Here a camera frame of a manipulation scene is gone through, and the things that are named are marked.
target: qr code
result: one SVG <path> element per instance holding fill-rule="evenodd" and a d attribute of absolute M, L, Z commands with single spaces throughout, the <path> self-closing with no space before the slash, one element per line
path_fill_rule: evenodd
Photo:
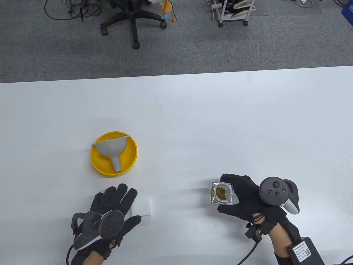
<path fill-rule="evenodd" d="M 306 250 L 304 250 L 305 251 L 305 254 L 307 255 L 307 256 L 310 256 L 311 255 L 311 252 L 310 252 L 310 250 L 307 248 Z"/>

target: chair wheel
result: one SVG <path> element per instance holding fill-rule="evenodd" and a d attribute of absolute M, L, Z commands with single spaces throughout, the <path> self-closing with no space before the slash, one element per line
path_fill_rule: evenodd
<path fill-rule="evenodd" d="M 107 36 L 109 32 L 106 28 L 101 28 L 101 33 L 103 36 Z"/>
<path fill-rule="evenodd" d="M 134 50 L 138 50 L 139 48 L 140 48 L 140 43 L 137 41 L 137 42 L 134 42 L 133 44 L 132 44 L 132 48 L 134 49 Z"/>
<path fill-rule="evenodd" d="M 114 4 L 113 1 L 109 1 L 109 3 L 110 3 L 110 6 L 112 7 L 112 9 L 116 8 L 116 4 Z"/>
<path fill-rule="evenodd" d="M 162 29 L 166 29 L 167 28 L 167 22 L 165 21 L 165 20 L 163 20 L 162 22 L 161 22 L 161 28 Z"/>

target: blue box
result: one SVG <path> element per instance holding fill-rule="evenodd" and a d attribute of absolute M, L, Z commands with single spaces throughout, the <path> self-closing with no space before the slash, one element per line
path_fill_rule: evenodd
<path fill-rule="evenodd" d="M 350 0 L 342 10 L 342 15 L 353 26 L 353 0 Z"/>

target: gray carpet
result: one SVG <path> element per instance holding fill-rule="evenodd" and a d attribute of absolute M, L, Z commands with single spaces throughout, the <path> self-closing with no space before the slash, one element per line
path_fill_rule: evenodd
<path fill-rule="evenodd" d="M 117 12 L 81 22 L 46 17 L 43 1 L 0 0 L 0 82 L 172 75 L 352 65 L 353 26 L 332 0 L 312 8 L 293 2 L 256 0 L 249 25 L 218 28 L 205 0 L 174 0 L 179 23 L 137 22 L 140 50 L 132 49 L 130 24 L 99 24 Z M 159 12 L 159 5 L 144 7 Z M 48 12 L 65 18 L 60 0 Z"/>

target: yellow bowl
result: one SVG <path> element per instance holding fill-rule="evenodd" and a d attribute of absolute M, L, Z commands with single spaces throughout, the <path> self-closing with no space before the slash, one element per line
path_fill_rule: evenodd
<path fill-rule="evenodd" d="M 128 134 L 120 131 L 111 131 L 99 137 L 95 143 L 99 143 L 106 140 L 115 139 L 118 137 L 128 136 Z M 118 176 L 129 171 L 130 168 L 135 164 L 137 159 L 137 145 L 133 138 L 127 138 L 127 146 L 124 152 L 121 153 L 121 172 L 115 172 L 113 164 L 109 157 L 101 155 L 95 146 L 91 149 L 91 162 L 93 167 L 101 174 L 109 177 Z"/>

